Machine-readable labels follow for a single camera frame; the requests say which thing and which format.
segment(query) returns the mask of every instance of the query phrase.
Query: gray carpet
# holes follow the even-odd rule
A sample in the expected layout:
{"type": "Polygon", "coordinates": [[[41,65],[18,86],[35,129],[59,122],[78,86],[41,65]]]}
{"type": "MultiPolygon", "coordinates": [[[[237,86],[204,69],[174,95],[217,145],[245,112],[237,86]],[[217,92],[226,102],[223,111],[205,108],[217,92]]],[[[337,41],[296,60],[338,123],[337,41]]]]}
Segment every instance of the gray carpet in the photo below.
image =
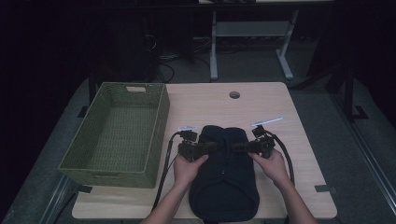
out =
{"type": "MultiPolygon", "coordinates": [[[[281,81],[293,86],[305,79],[314,48],[314,43],[290,45],[287,58],[295,75],[293,81],[283,77],[273,49],[220,54],[217,82],[281,81]]],[[[208,54],[196,56],[208,62],[208,54]]],[[[168,65],[175,69],[172,83],[209,81],[209,68],[201,60],[191,63],[181,59],[168,65]]],[[[169,68],[162,67],[162,71],[166,77],[170,77],[169,68]]],[[[324,78],[304,91],[290,92],[320,169],[327,184],[332,187],[332,196],[338,210],[337,219],[321,220],[320,223],[396,223],[396,216],[343,120],[344,115],[337,109],[332,96],[324,90],[325,83],[324,78]]],[[[62,204],[75,190],[75,185],[71,183],[65,195],[59,197],[60,203],[54,203],[58,204],[54,208],[48,207],[62,177],[57,167],[82,121],[78,118],[78,113],[88,104],[87,84],[87,81],[81,84],[64,111],[4,223],[40,223],[48,211],[58,214],[62,204]]],[[[375,106],[368,91],[359,82],[356,82],[355,87],[355,104],[362,105],[370,118],[358,120],[356,125],[374,149],[373,153],[389,181],[395,186],[396,164],[392,161],[396,158],[396,132],[375,106]]],[[[75,198],[62,211],[57,223],[135,223],[133,220],[76,220],[71,216],[74,200],[75,198]]],[[[282,220],[265,220],[265,223],[282,223],[282,220]]]]}

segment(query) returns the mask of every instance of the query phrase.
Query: basket handle hole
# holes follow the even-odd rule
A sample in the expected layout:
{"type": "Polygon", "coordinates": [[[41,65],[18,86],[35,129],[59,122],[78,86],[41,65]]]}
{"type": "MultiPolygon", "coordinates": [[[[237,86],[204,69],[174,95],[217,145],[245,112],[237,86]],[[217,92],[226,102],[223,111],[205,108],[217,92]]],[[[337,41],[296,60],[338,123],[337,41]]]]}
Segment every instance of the basket handle hole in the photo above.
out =
{"type": "Polygon", "coordinates": [[[126,87],[126,90],[130,92],[146,92],[145,87],[126,87]]]}

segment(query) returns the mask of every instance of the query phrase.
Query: human hand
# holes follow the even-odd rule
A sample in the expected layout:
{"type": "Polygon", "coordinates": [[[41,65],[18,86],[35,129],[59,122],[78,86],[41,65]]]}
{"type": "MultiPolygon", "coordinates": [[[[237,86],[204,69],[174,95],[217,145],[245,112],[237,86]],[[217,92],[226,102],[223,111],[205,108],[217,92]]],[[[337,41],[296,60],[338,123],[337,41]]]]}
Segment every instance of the human hand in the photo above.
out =
{"type": "Polygon", "coordinates": [[[187,161],[182,156],[177,156],[174,164],[175,185],[187,187],[198,174],[199,167],[209,158],[204,155],[196,161],[187,161]]]}
{"type": "Polygon", "coordinates": [[[286,172],[286,165],[282,153],[274,149],[268,159],[261,157],[256,153],[248,153],[248,155],[257,162],[264,173],[274,181],[277,188],[290,183],[288,173],[286,172]]]}

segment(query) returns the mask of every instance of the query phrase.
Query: white metal stand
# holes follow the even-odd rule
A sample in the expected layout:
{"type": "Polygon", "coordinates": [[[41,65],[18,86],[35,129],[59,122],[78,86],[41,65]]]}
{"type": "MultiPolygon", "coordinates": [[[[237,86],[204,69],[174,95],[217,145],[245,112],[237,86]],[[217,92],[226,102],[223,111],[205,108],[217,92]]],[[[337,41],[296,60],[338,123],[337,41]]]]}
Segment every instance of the white metal stand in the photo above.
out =
{"type": "Polygon", "coordinates": [[[298,10],[294,10],[289,21],[216,21],[216,11],[212,20],[212,50],[210,52],[210,78],[217,80],[218,64],[216,58],[217,36],[284,36],[285,41],[280,49],[276,50],[283,73],[287,79],[293,79],[286,60],[286,51],[297,20],[298,10]]]}

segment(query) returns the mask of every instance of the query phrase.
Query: metal frame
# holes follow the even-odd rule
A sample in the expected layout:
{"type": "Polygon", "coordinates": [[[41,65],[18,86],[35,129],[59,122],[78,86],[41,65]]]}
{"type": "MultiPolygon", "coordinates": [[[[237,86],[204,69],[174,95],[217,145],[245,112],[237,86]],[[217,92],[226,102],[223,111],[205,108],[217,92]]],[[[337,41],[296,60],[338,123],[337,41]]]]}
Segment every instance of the metal frame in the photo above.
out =
{"type": "Polygon", "coordinates": [[[46,211],[44,211],[43,216],[40,219],[40,224],[53,223],[57,213],[61,210],[61,205],[64,202],[67,193],[71,192],[74,186],[74,182],[71,179],[65,175],[62,175],[58,186],[52,193],[46,211]]]}
{"type": "Polygon", "coordinates": [[[355,141],[361,150],[361,154],[363,156],[364,161],[367,164],[368,169],[372,173],[376,184],[381,189],[385,199],[387,200],[387,202],[390,206],[390,209],[396,215],[396,190],[395,190],[395,188],[389,182],[387,175],[382,170],[380,164],[378,163],[375,156],[373,155],[372,150],[370,149],[369,145],[366,143],[366,141],[362,137],[362,134],[361,134],[361,131],[359,130],[359,128],[356,126],[356,124],[354,122],[351,122],[348,115],[346,115],[342,100],[339,99],[337,96],[335,96],[335,94],[331,94],[331,98],[332,98],[334,104],[336,105],[336,108],[339,111],[339,113],[344,115],[344,116],[341,116],[341,118],[343,119],[344,123],[346,124],[346,126],[348,127],[350,132],[352,133],[353,137],[355,138],[355,141]]]}
{"type": "Polygon", "coordinates": [[[289,21],[217,21],[216,11],[213,11],[212,18],[212,47],[210,52],[210,79],[217,80],[218,63],[216,58],[216,37],[217,36],[284,36],[285,41],[280,49],[276,50],[276,56],[279,59],[280,66],[286,79],[293,79],[288,61],[286,60],[286,51],[288,50],[294,25],[297,20],[299,10],[292,12],[289,21]]]}

